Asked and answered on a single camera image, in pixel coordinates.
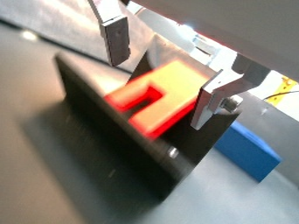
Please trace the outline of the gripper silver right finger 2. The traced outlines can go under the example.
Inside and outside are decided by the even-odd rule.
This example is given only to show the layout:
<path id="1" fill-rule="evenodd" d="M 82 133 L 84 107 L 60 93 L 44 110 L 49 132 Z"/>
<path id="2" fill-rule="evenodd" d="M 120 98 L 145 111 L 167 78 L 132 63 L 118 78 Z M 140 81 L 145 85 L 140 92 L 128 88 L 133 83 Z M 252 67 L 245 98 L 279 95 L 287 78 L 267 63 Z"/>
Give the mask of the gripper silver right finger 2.
<path id="1" fill-rule="evenodd" d="M 235 95 L 257 87 L 264 81 L 271 69 L 256 63 L 253 60 L 237 54 L 232 71 L 239 74 L 235 80 L 219 70 L 213 77 L 200 87 L 197 100 L 195 103 L 191 126 L 199 130 L 211 117 L 224 108 L 233 113 L 240 104 L 240 99 Z"/>

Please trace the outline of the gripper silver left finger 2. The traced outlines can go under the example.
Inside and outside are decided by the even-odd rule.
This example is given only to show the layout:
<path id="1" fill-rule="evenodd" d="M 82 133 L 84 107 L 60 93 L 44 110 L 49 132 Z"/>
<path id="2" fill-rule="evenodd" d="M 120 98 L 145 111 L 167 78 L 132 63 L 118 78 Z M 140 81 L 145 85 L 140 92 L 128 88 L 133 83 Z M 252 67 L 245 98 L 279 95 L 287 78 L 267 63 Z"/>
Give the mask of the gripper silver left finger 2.
<path id="1" fill-rule="evenodd" d="M 108 63 L 112 67 L 129 58 L 128 19 L 117 0 L 88 0 L 105 42 Z"/>

